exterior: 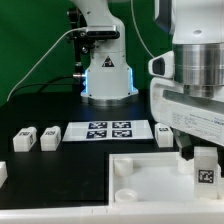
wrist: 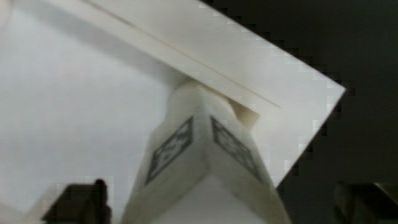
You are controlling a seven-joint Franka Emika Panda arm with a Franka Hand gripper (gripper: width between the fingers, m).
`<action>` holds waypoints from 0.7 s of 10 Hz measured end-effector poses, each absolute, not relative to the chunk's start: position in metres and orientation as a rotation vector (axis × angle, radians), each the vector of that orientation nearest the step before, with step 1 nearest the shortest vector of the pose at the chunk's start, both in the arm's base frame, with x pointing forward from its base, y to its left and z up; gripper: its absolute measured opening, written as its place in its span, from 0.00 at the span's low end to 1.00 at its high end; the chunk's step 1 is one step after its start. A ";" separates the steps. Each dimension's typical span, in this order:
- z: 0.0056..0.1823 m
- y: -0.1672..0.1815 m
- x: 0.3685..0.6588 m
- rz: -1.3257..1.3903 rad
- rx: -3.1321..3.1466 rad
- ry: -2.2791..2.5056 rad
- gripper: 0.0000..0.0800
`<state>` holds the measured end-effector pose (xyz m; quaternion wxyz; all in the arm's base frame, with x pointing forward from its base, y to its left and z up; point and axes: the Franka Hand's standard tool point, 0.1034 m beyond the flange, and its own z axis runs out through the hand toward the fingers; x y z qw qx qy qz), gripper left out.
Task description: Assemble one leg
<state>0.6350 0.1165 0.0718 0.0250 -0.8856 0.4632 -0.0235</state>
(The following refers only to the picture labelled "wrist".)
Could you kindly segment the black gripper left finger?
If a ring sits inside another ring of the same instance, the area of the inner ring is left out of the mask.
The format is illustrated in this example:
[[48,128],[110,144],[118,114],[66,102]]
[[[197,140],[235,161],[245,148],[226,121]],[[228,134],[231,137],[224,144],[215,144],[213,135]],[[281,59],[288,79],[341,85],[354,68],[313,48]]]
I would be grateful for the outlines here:
[[107,183],[70,184],[41,220],[45,224],[110,224]]

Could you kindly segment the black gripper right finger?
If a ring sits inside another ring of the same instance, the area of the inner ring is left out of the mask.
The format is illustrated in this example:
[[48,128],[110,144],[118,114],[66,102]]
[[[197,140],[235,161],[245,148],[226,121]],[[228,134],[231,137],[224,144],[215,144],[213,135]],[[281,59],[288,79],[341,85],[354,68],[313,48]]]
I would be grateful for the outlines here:
[[398,224],[398,184],[338,183],[334,224]]

